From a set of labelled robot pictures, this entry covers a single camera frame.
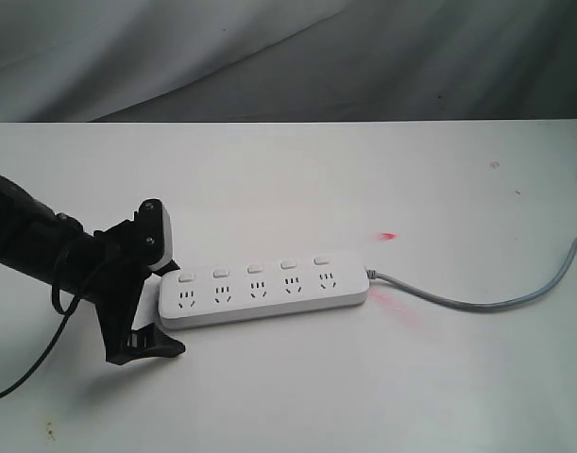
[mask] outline electrical outlet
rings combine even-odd
[[[358,305],[368,288],[349,253],[182,269],[162,277],[159,313],[167,328],[201,327]]]

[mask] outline table surface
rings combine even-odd
[[[89,231],[161,198],[184,266],[355,250],[481,302],[544,284],[577,236],[577,122],[0,125],[0,174]],[[46,285],[0,265],[0,390],[58,322]],[[106,363],[83,302],[0,401],[0,452],[577,451],[577,258],[522,310],[374,286],[354,309],[173,335],[180,358]]]

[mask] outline black cable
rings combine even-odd
[[[514,299],[489,304],[461,302],[459,300],[448,299],[446,297],[441,297],[440,295],[427,293],[426,291],[420,290],[412,285],[399,281],[396,278],[390,277],[386,274],[381,274],[380,272],[376,272],[374,270],[367,270],[367,276],[370,280],[378,279],[385,281],[386,283],[389,283],[391,286],[399,290],[402,290],[405,293],[415,295],[416,297],[420,297],[421,299],[427,300],[442,307],[447,307],[449,309],[460,311],[489,313],[522,307],[523,305],[533,302],[538,298],[540,298],[541,296],[543,296],[544,294],[551,291],[559,283],[559,281],[561,281],[565,273],[568,271],[569,267],[571,266],[571,262],[575,257],[576,252],[577,252],[577,238],[575,238],[573,240],[573,243],[571,243],[568,255],[563,261],[563,264],[557,271],[556,275],[546,285],[544,285],[539,290],[523,295],[521,297],[516,297]]]
[[[59,252],[59,255],[55,261],[55,265],[53,268],[53,284],[51,285],[51,303],[53,304],[55,310],[63,315],[63,319],[59,323],[59,327],[56,330],[55,334],[53,335],[53,338],[51,339],[47,347],[44,349],[44,351],[41,353],[41,355],[34,362],[34,364],[15,383],[7,387],[7,389],[5,389],[4,391],[0,392],[0,399],[7,396],[11,392],[17,390],[17,388],[19,388],[24,382],[26,382],[39,368],[39,366],[41,366],[41,364],[50,354],[51,350],[53,350],[55,344],[58,342],[61,333],[63,332],[66,324],[68,324],[68,321],[70,320],[70,316],[72,316],[72,314],[74,314],[74,312],[76,311],[76,308],[78,307],[78,303],[80,302],[82,295],[86,293],[86,291],[89,288],[89,285],[91,284],[93,279],[101,272],[101,270],[113,261],[113,260],[103,260],[101,263],[95,266],[95,268],[82,281],[82,284],[78,288],[78,291],[76,292],[75,296],[72,298],[72,301],[70,302],[68,308],[64,310],[61,307],[61,303],[59,302],[59,269],[61,265],[65,263],[65,260],[67,259],[67,256],[71,248],[75,244],[76,241],[73,241],[71,243],[68,243],[65,247],[63,247],[63,249],[61,249],[61,252]]]

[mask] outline power strip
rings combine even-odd
[[[167,328],[202,327],[365,301],[369,281],[350,253],[181,269],[161,281]]]

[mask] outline gray cable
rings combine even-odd
[[[544,294],[550,292],[559,283],[559,281],[561,281],[565,273],[568,271],[569,267],[571,266],[571,263],[573,262],[573,258],[575,257],[576,252],[577,252],[577,238],[575,238],[573,240],[573,243],[571,243],[568,255],[565,258],[565,261],[563,261],[561,268],[556,273],[556,275],[551,279],[551,281],[549,281],[546,285],[544,285],[537,291],[523,295],[521,297],[516,297],[514,299],[504,300],[502,302],[495,302],[491,304],[477,304],[477,303],[461,302],[458,300],[447,299],[446,297],[441,297],[439,295],[434,295],[431,293],[427,293],[426,291],[419,290],[418,288],[415,288],[414,286],[399,281],[396,278],[390,277],[386,274],[381,274],[380,272],[376,272],[373,270],[367,270],[367,276],[370,280],[375,279],[382,280],[394,286],[395,288],[404,291],[405,293],[415,295],[416,297],[428,300],[429,302],[441,305],[442,307],[447,307],[449,309],[460,311],[491,313],[496,311],[519,308],[525,304],[537,300]]]

